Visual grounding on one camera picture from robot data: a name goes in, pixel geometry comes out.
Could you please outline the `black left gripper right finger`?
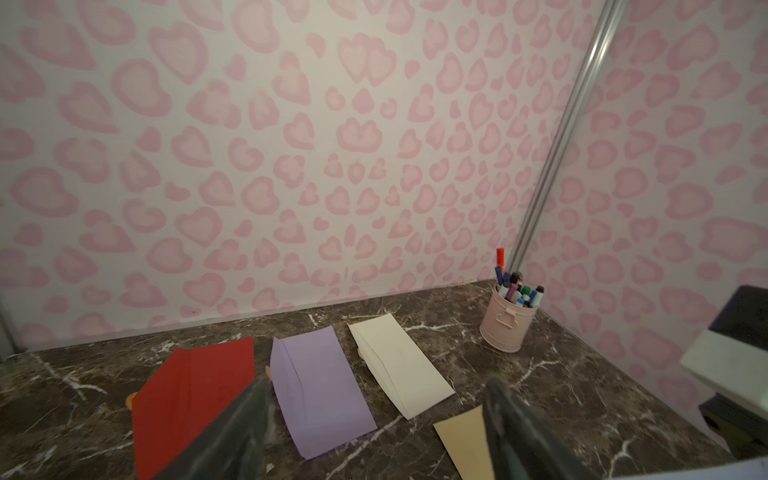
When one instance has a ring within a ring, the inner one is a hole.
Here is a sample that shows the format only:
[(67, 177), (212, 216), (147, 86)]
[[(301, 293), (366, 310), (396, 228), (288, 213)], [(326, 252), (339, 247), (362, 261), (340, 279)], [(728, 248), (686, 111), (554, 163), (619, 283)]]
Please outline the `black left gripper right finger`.
[(482, 410), (496, 479), (598, 477), (500, 379), (486, 383)]

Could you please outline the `lilac envelope with butterfly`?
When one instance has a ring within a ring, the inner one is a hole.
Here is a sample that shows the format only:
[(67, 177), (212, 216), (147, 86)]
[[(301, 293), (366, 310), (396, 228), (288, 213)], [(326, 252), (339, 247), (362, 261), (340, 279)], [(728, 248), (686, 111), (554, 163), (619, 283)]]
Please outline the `lilac envelope with butterfly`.
[(377, 429), (331, 326), (275, 338), (270, 378), (290, 436), (306, 460)]

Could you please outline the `cream white envelope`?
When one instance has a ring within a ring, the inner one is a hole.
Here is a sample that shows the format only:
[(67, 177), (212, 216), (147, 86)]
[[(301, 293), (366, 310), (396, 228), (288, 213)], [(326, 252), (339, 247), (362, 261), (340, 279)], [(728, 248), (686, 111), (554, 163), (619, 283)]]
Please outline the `cream white envelope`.
[(349, 330), (361, 358), (404, 418), (410, 420), (455, 394), (394, 316), (351, 324)]

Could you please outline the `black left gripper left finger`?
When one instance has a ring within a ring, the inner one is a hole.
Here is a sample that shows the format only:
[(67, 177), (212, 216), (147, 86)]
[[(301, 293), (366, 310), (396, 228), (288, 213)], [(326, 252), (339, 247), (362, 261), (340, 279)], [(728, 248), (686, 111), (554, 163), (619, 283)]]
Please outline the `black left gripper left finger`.
[(271, 382), (258, 379), (155, 477), (157, 479), (260, 478), (273, 440)]

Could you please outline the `tan kraft envelope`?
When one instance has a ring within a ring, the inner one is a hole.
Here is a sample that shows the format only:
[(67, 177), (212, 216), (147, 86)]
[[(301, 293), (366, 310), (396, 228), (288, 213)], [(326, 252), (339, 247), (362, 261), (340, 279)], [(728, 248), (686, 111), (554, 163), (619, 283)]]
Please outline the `tan kraft envelope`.
[(437, 422), (434, 428), (463, 480), (494, 480), (481, 406)]

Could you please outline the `red envelope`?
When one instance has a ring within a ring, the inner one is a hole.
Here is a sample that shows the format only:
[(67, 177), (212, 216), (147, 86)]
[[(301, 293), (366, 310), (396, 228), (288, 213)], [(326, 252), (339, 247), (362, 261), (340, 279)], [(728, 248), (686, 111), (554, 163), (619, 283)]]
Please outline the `red envelope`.
[(250, 337), (175, 349), (132, 400), (138, 477), (169, 466), (255, 378)]

